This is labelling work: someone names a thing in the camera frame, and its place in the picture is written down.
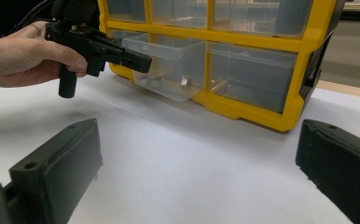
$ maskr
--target black cable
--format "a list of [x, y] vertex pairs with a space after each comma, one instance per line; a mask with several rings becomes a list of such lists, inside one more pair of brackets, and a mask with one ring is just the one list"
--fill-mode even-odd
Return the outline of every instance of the black cable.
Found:
[[9, 33], [12, 34], [14, 32], [17, 32], [26, 25], [30, 24], [32, 18], [37, 15], [37, 13], [39, 13], [41, 10], [48, 7], [49, 5], [52, 5], [54, 2], [55, 0], [45, 0], [42, 3], [38, 4], [28, 14], [26, 14], [26, 16], [23, 17], [23, 19], [18, 24], [15, 24]]

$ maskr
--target parts drawer organizer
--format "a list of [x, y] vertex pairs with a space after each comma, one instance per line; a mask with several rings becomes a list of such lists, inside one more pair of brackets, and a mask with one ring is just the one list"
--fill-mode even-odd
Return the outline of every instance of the parts drawer organizer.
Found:
[[100, 29], [152, 57], [136, 85], [231, 119], [294, 128], [346, 0], [99, 0]]

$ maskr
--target small metal part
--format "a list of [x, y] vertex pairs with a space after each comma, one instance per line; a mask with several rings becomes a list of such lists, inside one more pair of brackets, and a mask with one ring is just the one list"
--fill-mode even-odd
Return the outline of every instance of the small metal part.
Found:
[[162, 77], [152, 77], [150, 79], [150, 85], [152, 87], [158, 88], [162, 85], [163, 78]]
[[137, 77], [137, 84], [140, 86], [146, 86], [148, 84], [148, 76], [140, 75]]
[[183, 89], [187, 89], [187, 88], [191, 87], [192, 77], [182, 76], [180, 85]]

